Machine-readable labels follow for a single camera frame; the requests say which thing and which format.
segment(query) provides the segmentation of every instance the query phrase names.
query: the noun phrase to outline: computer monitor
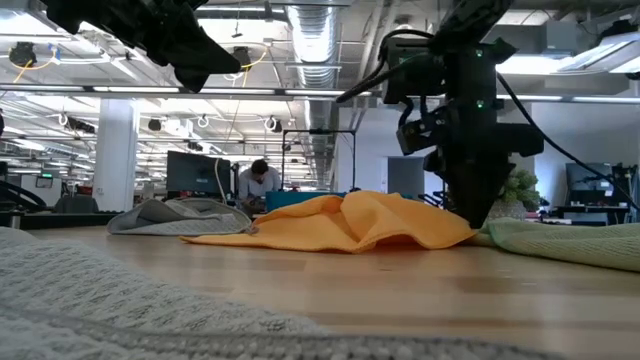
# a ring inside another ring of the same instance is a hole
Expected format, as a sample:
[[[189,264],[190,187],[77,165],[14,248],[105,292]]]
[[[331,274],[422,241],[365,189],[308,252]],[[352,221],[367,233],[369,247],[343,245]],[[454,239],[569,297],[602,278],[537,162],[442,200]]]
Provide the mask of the computer monitor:
[[[571,191],[605,191],[613,192],[613,168],[607,163],[590,163],[590,168],[606,175],[609,179],[599,179],[594,173],[576,163],[566,164],[567,185]]]
[[[231,193],[231,162],[220,159],[216,179],[216,161],[204,155],[169,151],[167,154],[167,191],[194,191],[207,194]]]
[[[38,176],[36,178],[36,188],[51,189],[53,187],[53,178]]]

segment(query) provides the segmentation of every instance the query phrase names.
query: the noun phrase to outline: metal frame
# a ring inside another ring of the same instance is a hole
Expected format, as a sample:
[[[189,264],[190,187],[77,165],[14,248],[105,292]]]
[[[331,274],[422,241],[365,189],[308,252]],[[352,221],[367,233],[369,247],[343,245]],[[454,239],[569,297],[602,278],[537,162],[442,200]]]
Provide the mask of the metal frame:
[[[351,179],[351,189],[354,189],[356,187],[356,132],[354,130],[322,130],[322,129],[315,129],[315,130],[283,130],[282,131],[282,184],[280,185],[280,190],[284,190],[284,172],[285,172],[285,156],[287,151],[285,150],[286,144],[287,144],[287,134],[289,133],[294,133],[294,134],[299,134],[299,133],[303,133],[303,134],[309,134],[309,135],[332,135],[332,134],[351,134],[351,136],[353,136],[353,153],[352,153],[352,158],[353,158],[353,164],[352,164],[352,179]]]
[[[192,93],[178,86],[99,86],[99,85],[44,85],[0,83],[0,93],[7,91],[31,93],[45,96],[84,96],[91,98],[160,98],[160,99],[222,99],[222,100],[268,100],[268,101],[335,101],[344,90],[336,89],[285,89],[285,88],[234,88],[205,87],[200,93]],[[357,98],[380,98],[380,91],[365,91]],[[511,101],[508,94],[498,94],[498,99]],[[566,94],[518,94],[522,102],[571,103],[603,105],[640,105],[638,97],[607,95],[566,95]],[[428,96],[427,99],[444,99]]]

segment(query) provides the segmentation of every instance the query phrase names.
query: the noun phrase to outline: desk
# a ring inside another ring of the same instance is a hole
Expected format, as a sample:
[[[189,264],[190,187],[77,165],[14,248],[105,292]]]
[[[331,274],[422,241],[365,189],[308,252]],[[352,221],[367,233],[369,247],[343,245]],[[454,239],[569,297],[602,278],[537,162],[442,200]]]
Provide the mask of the desk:
[[[464,336],[581,360],[640,358],[640,275],[461,246],[359,255],[183,244],[39,230],[81,241],[163,281],[306,315],[342,333]]]
[[[607,214],[615,216],[616,222],[619,224],[624,224],[624,218],[620,221],[619,215],[623,216],[628,214],[630,209],[628,207],[623,206],[558,206],[556,208],[556,212],[558,213],[558,217],[564,219],[566,213],[573,214]]]

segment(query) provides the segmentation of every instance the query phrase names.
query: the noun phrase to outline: white pillar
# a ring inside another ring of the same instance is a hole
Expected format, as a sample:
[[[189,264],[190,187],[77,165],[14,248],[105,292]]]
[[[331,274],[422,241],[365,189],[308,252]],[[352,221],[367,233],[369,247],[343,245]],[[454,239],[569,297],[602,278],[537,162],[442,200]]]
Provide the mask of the white pillar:
[[[101,211],[133,207],[140,114],[131,100],[100,102],[93,197]]]

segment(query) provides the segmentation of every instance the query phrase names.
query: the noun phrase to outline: yellow cable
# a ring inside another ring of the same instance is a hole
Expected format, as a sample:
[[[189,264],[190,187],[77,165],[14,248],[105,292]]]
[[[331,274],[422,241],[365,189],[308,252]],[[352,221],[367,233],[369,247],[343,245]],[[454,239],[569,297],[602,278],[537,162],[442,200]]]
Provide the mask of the yellow cable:
[[[249,65],[242,65],[243,69],[252,67],[253,65],[258,65],[262,62],[262,60],[264,60],[264,57],[267,56],[267,53],[269,52],[269,48],[267,47],[267,45],[264,45],[264,52],[262,53],[262,55],[260,56],[260,58],[258,60],[256,60],[255,62],[252,62]]]
[[[20,81],[20,78],[22,78],[22,75],[24,75],[24,72],[27,70],[27,68],[29,67],[29,65],[31,65],[32,62],[33,62],[33,60],[29,60],[27,65],[25,65],[25,67],[22,68],[22,71],[20,71],[20,74],[18,75],[18,77],[16,77],[16,79],[13,80],[14,84],[17,83],[18,81]]]
[[[245,87],[245,85],[247,85],[247,78],[249,77],[249,72],[247,71],[247,73],[244,75],[244,80],[242,80],[242,87]],[[231,138],[231,133],[233,132],[233,125],[235,125],[236,123],[236,118],[238,117],[238,110],[240,110],[240,100],[238,100],[238,105],[236,106],[236,113],[233,115],[233,121],[231,122],[231,127],[229,127],[229,133],[227,134],[227,138],[224,141],[224,144],[222,144],[222,148],[220,149],[221,154],[217,160],[216,160],[216,165],[215,165],[215,173],[216,173],[216,180],[218,181],[218,188],[220,189],[220,195],[222,195],[222,203],[223,204],[227,204],[227,198],[225,197],[224,194],[224,189],[222,188],[222,184],[220,183],[220,175],[218,174],[218,163],[220,162],[220,159],[222,159],[222,155],[224,155],[224,149],[227,147],[227,143],[229,142],[229,139]]]
[[[31,65],[31,61],[29,61],[25,67],[18,66],[18,65],[14,64],[14,63],[11,63],[11,65],[13,65],[13,67],[15,67],[15,68],[21,69],[22,71],[25,71],[25,70],[26,71],[40,70],[40,69],[44,69],[47,66],[51,65],[53,63],[53,60],[55,60],[55,58],[56,58],[56,51],[54,50],[53,51],[53,55],[51,56],[51,59],[49,59],[49,61],[44,65],[40,65],[40,66],[36,66],[36,67],[31,67],[30,68],[29,65]]]

